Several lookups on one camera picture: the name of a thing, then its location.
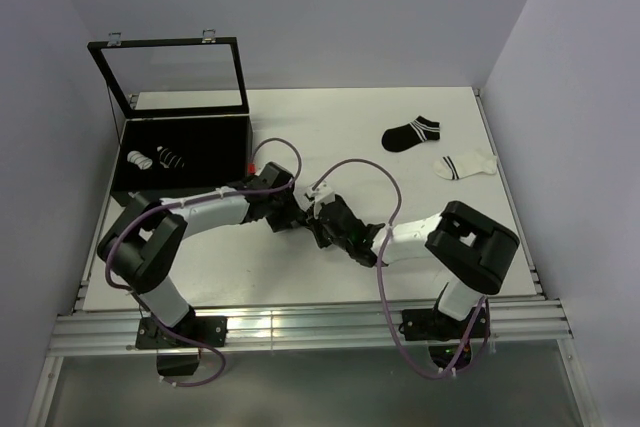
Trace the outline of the black white-striped sock white toe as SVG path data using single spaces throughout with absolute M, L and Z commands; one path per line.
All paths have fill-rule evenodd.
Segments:
M 160 165 L 165 169 L 183 169 L 185 167 L 184 158 L 168 147 L 158 146 L 156 153 Z

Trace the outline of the white sock black thin stripes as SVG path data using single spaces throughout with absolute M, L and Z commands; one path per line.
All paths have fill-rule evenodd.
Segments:
M 149 170 L 153 166 L 153 160 L 137 150 L 130 151 L 126 160 L 141 171 Z

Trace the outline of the black sock with purple stripes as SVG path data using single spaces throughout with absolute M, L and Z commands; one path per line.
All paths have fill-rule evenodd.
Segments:
M 298 214 L 298 222 L 301 226 L 310 227 L 314 221 L 315 199 L 309 197 L 306 193 L 298 192 L 295 194 L 300 213 Z

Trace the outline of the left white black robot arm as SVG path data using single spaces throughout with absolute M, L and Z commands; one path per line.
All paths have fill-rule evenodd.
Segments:
M 262 219 L 273 225 L 295 212 L 294 186 L 291 172 L 269 162 L 257 174 L 205 194 L 157 201 L 138 194 L 99 242 L 106 280 L 112 274 L 123 280 L 112 286 L 150 313 L 170 345 L 203 343 L 215 330 L 202 324 L 170 278 L 181 242 L 218 227 Z

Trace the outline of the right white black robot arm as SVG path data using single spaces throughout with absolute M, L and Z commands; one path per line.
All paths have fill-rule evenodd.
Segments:
M 435 330 L 462 330 L 483 296 L 500 292 L 520 245 L 509 228 L 461 201 L 428 218 L 390 226 L 366 224 L 335 193 L 303 196 L 308 228 L 319 247 L 335 246 L 364 267 L 434 258 L 451 274 L 433 312 Z

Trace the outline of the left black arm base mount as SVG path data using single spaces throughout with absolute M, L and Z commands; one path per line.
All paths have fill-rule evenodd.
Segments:
M 226 368 L 226 358 L 220 351 L 227 336 L 226 316 L 192 316 L 174 328 L 169 328 L 154 316 L 139 321 L 134 348 L 156 352 L 156 370 L 163 381 L 177 386 L 199 386 L 217 380 Z M 215 373 L 203 380 L 187 381 L 193 376 L 203 354 L 217 356 L 220 365 Z

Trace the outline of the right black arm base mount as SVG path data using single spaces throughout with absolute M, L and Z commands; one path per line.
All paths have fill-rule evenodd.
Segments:
M 473 312 L 463 320 L 458 321 L 445 316 L 435 307 L 431 309 L 404 309 L 401 312 L 402 323 L 398 327 L 400 334 L 409 342 L 439 341 L 447 342 L 460 340 L 471 320 Z M 477 355 L 486 348 L 490 338 L 490 315 L 486 305 L 483 305 L 473 324 L 469 339 L 465 342 L 463 351 L 454 366 L 456 370 L 468 368 L 474 361 L 471 341 L 482 339 Z

